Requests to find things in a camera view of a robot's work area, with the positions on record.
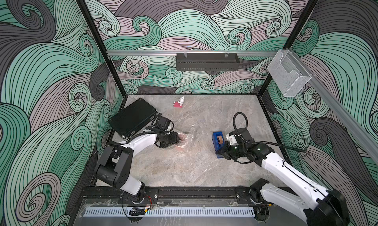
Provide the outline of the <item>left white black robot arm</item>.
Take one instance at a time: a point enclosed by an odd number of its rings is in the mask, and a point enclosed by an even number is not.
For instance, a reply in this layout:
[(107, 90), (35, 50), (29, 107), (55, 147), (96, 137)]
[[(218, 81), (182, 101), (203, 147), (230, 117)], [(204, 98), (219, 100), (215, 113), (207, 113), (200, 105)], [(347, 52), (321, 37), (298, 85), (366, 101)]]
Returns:
[(141, 133), (121, 143), (111, 142), (105, 146), (95, 167), (94, 176), (141, 201), (145, 195), (145, 184), (131, 175), (134, 156), (152, 145), (164, 149), (178, 143), (180, 136), (174, 131), (174, 122), (159, 113)]

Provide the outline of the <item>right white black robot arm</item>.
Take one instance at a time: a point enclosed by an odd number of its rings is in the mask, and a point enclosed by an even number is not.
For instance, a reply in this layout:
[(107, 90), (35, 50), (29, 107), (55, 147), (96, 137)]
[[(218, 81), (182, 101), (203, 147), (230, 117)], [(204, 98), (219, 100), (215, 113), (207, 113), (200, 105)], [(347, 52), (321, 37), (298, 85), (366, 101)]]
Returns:
[(225, 137), (217, 136), (216, 155), (226, 160), (245, 164), (255, 163), (278, 177), (293, 192), (285, 191), (265, 179), (259, 179), (250, 186), (250, 199), (261, 207), (258, 212), (267, 214), (269, 204), (277, 205), (295, 215), (308, 226), (347, 226), (350, 222), (347, 202), (338, 190), (329, 190), (316, 183), (291, 166), (272, 148), (272, 142), (256, 142), (247, 127), (238, 128), (236, 118), (242, 112), (234, 114), (234, 130)]

